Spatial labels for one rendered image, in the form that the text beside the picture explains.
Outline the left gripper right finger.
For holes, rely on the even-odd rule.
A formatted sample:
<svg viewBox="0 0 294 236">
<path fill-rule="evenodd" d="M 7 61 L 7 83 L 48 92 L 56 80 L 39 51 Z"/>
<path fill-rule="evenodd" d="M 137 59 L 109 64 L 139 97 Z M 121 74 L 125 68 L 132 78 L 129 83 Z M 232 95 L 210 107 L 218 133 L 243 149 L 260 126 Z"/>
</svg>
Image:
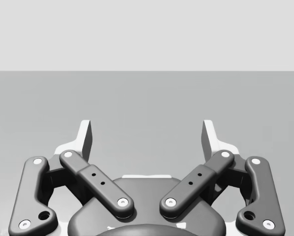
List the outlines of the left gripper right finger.
<svg viewBox="0 0 294 236">
<path fill-rule="evenodd" d="M 247 236 L 283 236 L 286 233 L 269 162 L 259 156 L 243 159 L 234 145 L 218 139 L 214 124 L 204 120 L 201 144 L 205 163 L 198 165 L 160 201 L 163 217 L 180 216 L 196 199 L 211 205 L 228 187 L 240 190 L 245 207 L 235 227 Z"/>
</svg>

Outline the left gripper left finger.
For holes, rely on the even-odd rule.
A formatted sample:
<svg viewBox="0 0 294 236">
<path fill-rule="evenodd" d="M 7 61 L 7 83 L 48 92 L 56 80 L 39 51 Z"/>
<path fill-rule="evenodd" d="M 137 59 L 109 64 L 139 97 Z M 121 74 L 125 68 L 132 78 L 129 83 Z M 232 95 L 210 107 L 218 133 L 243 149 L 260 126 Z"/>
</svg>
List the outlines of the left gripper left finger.
<svg viewBox="0 0 294 236">
<path fill-rule="evenodd" d="M 102 170 L 89 164 L 93 142 L 90 120 L 83 120 L 75 140 L 55 149 L 50 159 L 34 156 L 24 163 L 9 226 L 11 236 L 48 236 L 59 221 L 48 204 L 55 188 L 67 186 L 85 205 L 95 197 L 113 216 L 134 214 L 134 201 Z"/>
</svg>

